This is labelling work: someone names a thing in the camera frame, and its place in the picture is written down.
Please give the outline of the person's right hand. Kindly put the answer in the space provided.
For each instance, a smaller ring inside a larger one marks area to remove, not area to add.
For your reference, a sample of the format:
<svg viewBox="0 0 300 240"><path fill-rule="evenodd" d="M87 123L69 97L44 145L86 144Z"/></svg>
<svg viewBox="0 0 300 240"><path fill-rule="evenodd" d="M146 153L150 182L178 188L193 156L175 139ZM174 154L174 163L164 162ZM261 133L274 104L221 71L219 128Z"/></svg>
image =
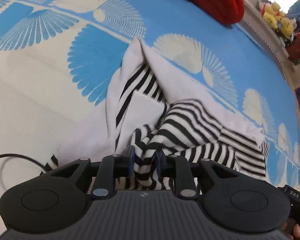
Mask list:
<svg viewBox="0 0 300 240"><path fill-rule="evenodd" d="M286 236L291 240L300 239L300 226L298 224L295 224L292 234L286 233L287 226L287 223L283 224L283 226L281 227L281 231L285 232Z"/></svg>

